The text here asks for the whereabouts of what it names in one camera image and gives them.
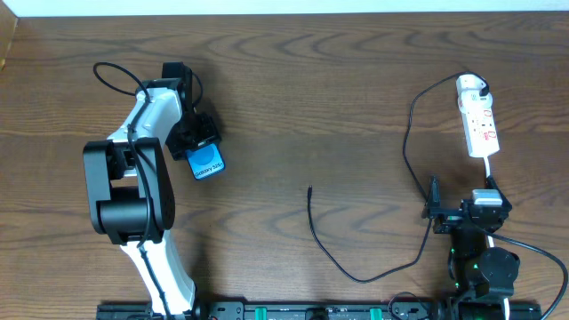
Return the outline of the blue Galaxy smartphone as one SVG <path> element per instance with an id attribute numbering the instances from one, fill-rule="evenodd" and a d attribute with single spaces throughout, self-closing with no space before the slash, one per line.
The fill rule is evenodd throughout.
<path id="1" fill-rule="evenodd" d="M 196 151 L 187 150 L 189 167 L 196 180 L 203 180 L 225 170 L 225 161 L 216 144 Z"/>

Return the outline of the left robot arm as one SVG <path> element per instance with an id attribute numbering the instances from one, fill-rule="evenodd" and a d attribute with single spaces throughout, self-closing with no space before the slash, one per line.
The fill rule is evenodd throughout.
<path id="1" fill-rule="evenodd" d="M 135 105 L 104 140 L 84 146 L 84 175 L 94 230 L 126 253 L 140 273 L 150 301 L 109 302 L 99 319 L 205 319 L 206 306 L 182 266 L 172 238 L 175 199 L 164 160 L 188 163 L 203 180 L 222 172 L 220 133 L 211 116 L 196 110 L 199 77 L 182 62 L 166 62 L 157 79 L 139 81 Z"/>

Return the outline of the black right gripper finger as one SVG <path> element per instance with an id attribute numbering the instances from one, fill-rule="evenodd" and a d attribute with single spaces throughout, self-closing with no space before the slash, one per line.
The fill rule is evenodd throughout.
<path id="1" fill-rule="evenodd" d="M 485 178 L 485 189 L 495 190 L 500 195 L 500 198 L 502 200 L 506 200 L 506 197 L 497 186 L 497 183 L 492 175 Z"/>
<path id="2" fill-rule="evenodd" d="M 430 179 L 430 191 L 428 195 L 428 200 L 426 202 L 426 208 L 430 211 L 432 209 L 439 208 L 441 205 L 439 182 L 435 175 Z"/>

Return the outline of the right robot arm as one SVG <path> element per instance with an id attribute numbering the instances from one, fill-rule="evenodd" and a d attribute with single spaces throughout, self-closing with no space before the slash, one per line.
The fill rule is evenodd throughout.
<path id="1" fill-rule="evenodd" d="M 433 232 L 451 237 L 448 273 L 455 281 L 455 293 L 441 302 L 443 319 L 509 319 L 509 298 L 514 294 L 520 260 L 490 240 L 512 209 L 493 177 L 485 187 L 472 191 L 457 208 L 442 205 L 437 178 L 430 190 L 422 216 L 433 223 Z"/>

